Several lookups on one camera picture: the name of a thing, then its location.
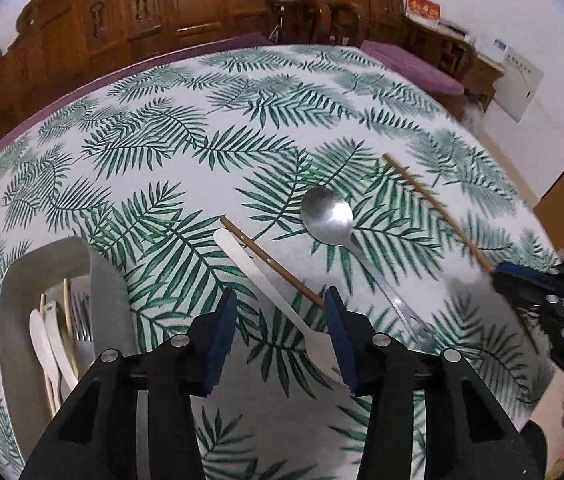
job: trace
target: spoon bowl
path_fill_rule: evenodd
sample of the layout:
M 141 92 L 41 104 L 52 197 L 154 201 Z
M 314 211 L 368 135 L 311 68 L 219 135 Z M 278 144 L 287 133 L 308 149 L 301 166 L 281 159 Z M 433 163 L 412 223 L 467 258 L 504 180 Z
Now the spoon bowl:
M 300 217 L 309 233 L 323 244 L 346 246 L 353 232 L 353 210 L 338 193 L 315 186 L 304 193 Z

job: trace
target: wooden chopstick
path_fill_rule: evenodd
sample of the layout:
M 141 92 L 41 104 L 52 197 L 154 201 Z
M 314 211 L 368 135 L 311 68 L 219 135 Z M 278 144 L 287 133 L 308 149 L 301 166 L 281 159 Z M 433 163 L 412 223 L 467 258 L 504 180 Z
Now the wooden chopstick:
M 46 304 L 46 294 L 42 294 L 40 296 L 40 314 L 42 315 L 42 320 L 44 320 L 44 305 Z M 44 372 L 44 387 L 46 388 L 46 400 L 48 402 L 48 407 L 50 408 L 50 415 L 55 416 L 57 415 L 57 408 L 55 407 L 55 399 L 52 396 L 52 385 L 50 384 L 50 378 Z
M 406 171 L 397 162 L 397 160 L 395 160 L 393 157 L 391 157 L 391 155 L 389 155 L 388 153 L 384 153 L 384 155 L 382 155 L 382 157 L 386 162 L 389 163 L 389 165 L 392 168 L 395 169 L 395 171 L 397 171 L 400 174 L 400 176 L 405 178 L 408 181 L 408 183 L 411 184 L 411 186 L 413 186 L 415 188 L 415 190 L 417 190 L 418 193 L 423 195 L 424 198 L 426 198 L 429 201 L 429 203 L 431 204 L 431 206 L 433 206 L 433 209 L 435 211 L 440 213 L 440 215 L 442 216 L 444 221 L 446 221 L 446 223 L 449 224 L 453 228 L 453 230 L 457 233 L 457 235 L 460 238 L 462 238 L 462 241 L 467 245 L 469 250 L 473 253 L 473 256 L 475 256 L 475 259 L 478 260 L 480 267 L 483 270 L 485 270 L 485 272 L 488 272 L 489 274 L 493 274 L 495 269 L 494 269 L 493 265 L 491 265 L 491 262 L 489 262 L 486 259 L 484 254 L 482 254 L 482 252 L 477 248 L 477 246 L 473 243 L 473 240 L 471 240 L 469 238 L 469 236 L 466 234 L 464 229 L 462 229 L 460 227 L 460 225 L 456 222 L 456 220 L 448 213 L 448 211 L 446 211 L 446 209 L 444 209 L 444 206 L 440 202 L 438 202 L 438 200 L 433 195 L 431 195 L 431 192 L 427 188 L 422 186 L 422 184 L 420 184 L 415 179 L 415 177 L 412 176 L 411 173 Z
M 70 294 L 68 291 L 68 278 L 64 278 L 64 319 L 66 320 L 66 332 L 68 342 L 66 343 L 66 354 L 70 360 L 70 367 L 75 372 L 75 377 L 79 378 L 78 362 L 75 358 L 75 330 L 73 329 L 73 316 L 70 312 Z
M 473 253 L 473 256 L 480 264 L 482 270 L 487 272 L 489 275 L 493 274 L 495 268 L 493 267 L 491 262 L 489 262 L 486 259 L 484 254 L 482 254 L 482 252 L 478 249 L 478 247 L 473 243 L 473 240 L 469 238 L 469 236 L 466 234 L 464 229 L 462 229 L 460 224 L 458 224 L 456 220 L 450 215 L 450 213 L 446 209 L 444 209 L 444 206 L 440 202 L 438 202 L 438 200 L 436 200 L 435 197 L 433 197 L 433 195 L 431 195 L 431 192 L 428 189 L 426 189 L 424 186 L 422 186 L 422 184 L 420 184 L 415 179 L 415 177 L 412 176 L 411 173 L 406 171 L 399 164 L 399 162 L 397 162 L 397 160 L 395 160 L 391 155 L 389 155 L 388 153 L 384 153 L 384 155 L 382 155 L 382 158 L 393 169 L 395 169 L 395 171 L 397 171 L 401 177 L 406 179 L 406 181 L 408 181 L 408 183 L 411 184 L 411 186 L 413 186 L 418 193 L 420 193 L 424 198 L 426 198 L 427 201 L 430 203 L 430 205 L 433 206 L 433 209 L 435 211 L 440 213 L 444 221 L 446 221 L 446 223 L 453 228 L 453 230 L 457 233 L 457 235 L 462 239 L 462 241 L 467 245 L 469 250 Z M 510 305 L 510 307 L 511 310 L 513 311 L 513 314 L 516 316 L 516 319 L 522 326 L 522 330 L 524 330 L 524 335 L 527 336 L 527 338 L 531 342 L 531 345 L 533 345 L 533 349 L 536 351 L 536 354 L 540 355 L 540 349 L 537 347 L 536 340 L 531 335 L 531 331 L 528 329 L 526 322 L 524 322 L 524 318 L 514 306 Z
M 282 276 L 287 282 L 293 285 L 300 294 L 307 298 L 310 302 L 316 304 L 320 308 L 324 308 L 324 301 L 315 292 L 310 290 L 306 285 L 304 285 L 300 280 L 293 276 L 288 270 L 284 269 L 279 263 L 277 263 L 267 252 L 257 245 L 253 240 L 246 236 L 239 228 L 233 224 L 228 218 L 223 216 L 220 218 L 220 222 L 228 231 L 233 233 L 236 237 L 241 240 L 246 247 L 251 249 L 258 257 L 260 257 L 269 267 L 271 267 L 275 272 Z

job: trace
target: white plastic fork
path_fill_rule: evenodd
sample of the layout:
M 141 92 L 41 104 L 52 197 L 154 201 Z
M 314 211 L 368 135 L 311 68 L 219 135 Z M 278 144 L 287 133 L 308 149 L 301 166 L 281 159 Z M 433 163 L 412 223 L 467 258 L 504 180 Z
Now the white plastic fork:
M 306 353 L 311 362 L 318 370 L 335 382 L 344 384 L 342 376 L 339 373 L 337 358 L 333 350 L 331 336 L 323 332 L 316 332 L 311 329 L 297 314 L 296 311 L 286 302 L 282 295 L 277 291 L 268 278 L 262 273 L 257 265 L 251 260 L 244 249 L 241 248 L 239 242 L 226 229 L 217 229 L 213 238 L 215 243 L 222 251 L 233 260 L 236 266 L 253 282 L 288 320 L 293 323 L 297 330 L 304 336 Z

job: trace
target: leaf pattern tablecloth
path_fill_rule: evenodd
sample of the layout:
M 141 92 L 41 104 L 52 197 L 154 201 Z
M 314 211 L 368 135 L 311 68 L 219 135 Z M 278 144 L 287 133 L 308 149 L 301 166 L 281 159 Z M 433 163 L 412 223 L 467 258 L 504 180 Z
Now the leaf pattern tablecloth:
M 384 152 L 437 195 L 491 262 L 554 263 L 506 174 L 424 92 L 354 48 L 278 46 L 127 77 L 3 150 L 0 283 L 25 252 L 81 235 L 125 275 L 142 351 L 185 331 L 231 286 L 233 349 L 212 396 L 193 401 L 207 478 L 354 478 L 369 399 L 322 378 L 302 335 L 213 241 L 226 215 L 313 290 L 336 285 L 350 310 L 413 348 L 358 262 L 303 228 L 304 191 L 329 186 L 353 207 L 356 242 L 432 323 L 438 350 L 461 351 L 520 427 L 552 365 L 534 354 L 468 248 L 379 161 Z M 261 267 L 308 325 L 325 330 L 315 305 Z M 421 393 L 414 410 L 412 475 L 421 477 Z M 0 470 L 16 478 L 23 465 L 0 378 Z

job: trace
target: purple cushion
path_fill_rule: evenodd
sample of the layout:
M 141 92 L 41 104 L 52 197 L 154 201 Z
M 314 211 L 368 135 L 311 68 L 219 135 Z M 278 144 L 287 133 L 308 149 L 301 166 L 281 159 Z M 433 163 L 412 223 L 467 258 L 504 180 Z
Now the purple cushion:
M 397 45 L 365 40 L 360 50 L 375 57 L 425 92 L 447 95 L 464 93 L 461 83 Z

